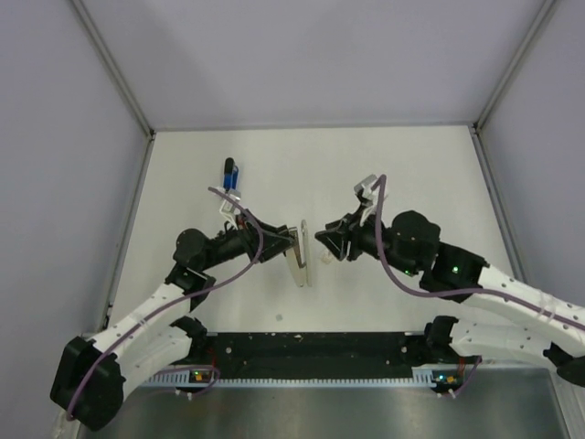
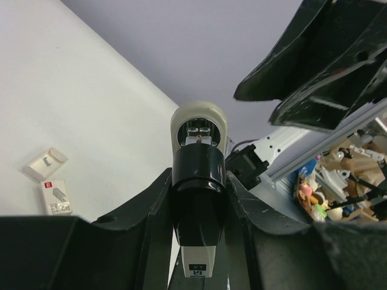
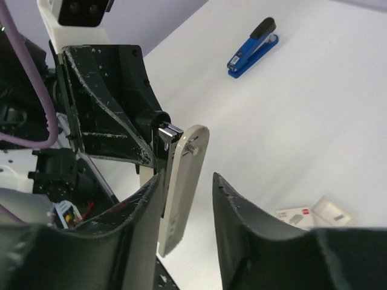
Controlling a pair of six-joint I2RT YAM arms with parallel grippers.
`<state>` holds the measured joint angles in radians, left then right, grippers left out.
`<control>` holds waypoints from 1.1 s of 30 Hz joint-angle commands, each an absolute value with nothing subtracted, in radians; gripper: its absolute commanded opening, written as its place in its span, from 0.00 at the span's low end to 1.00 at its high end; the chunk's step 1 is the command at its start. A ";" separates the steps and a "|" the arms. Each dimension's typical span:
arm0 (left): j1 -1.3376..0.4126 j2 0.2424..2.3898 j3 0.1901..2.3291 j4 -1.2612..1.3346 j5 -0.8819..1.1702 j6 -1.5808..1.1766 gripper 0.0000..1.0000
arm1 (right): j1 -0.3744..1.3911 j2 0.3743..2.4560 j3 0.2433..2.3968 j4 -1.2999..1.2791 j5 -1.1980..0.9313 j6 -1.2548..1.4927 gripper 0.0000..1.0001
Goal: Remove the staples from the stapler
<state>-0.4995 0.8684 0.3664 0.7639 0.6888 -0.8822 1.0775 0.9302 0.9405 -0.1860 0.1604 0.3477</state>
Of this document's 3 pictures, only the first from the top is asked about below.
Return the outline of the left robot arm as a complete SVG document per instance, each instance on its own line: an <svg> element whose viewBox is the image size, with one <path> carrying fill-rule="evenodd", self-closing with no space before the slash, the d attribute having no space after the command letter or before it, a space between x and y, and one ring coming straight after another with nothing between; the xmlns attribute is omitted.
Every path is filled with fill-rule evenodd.
<svg viewBox="0 0 585 439"><path fill-rule="evenodd" d="M49 398L70 418L99 431L157 372L205 357L207 331L191 314L216 288L208 269L242 255L264 263L297 242L297 229L266 224L247 210L214 238L198 229L182 231L174 266L153 293L114 325L64 347Z"/></svg>

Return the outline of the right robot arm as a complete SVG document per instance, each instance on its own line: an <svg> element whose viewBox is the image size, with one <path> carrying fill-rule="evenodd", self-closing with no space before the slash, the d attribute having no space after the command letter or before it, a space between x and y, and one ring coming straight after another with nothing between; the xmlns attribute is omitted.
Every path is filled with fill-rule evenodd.
<svg viewBox="0 0 585 439"><path fill-rule="evenodd" d="M361 213L326 224L315 239L339 261L367 254L389 277L418 276L419 287L404 292L475 307L514 323L498 326L439 316L427 327L429 355L515 359L555 371L563 380L584 384L584 309L509 276L485 258L444 243L441 229L408 210L390 226Z"/></svg>

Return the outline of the blue stapler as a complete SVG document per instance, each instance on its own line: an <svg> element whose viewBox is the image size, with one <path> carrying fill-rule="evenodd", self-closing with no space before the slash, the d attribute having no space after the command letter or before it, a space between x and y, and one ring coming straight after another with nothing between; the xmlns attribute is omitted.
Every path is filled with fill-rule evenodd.
<svg viewBox="0 0 585 439"><path fill-rule="evenodd" d="M238 190L239 168L233 157L228 157L224 161L222 188L223 191L231 196L241 199Z"/></svg>

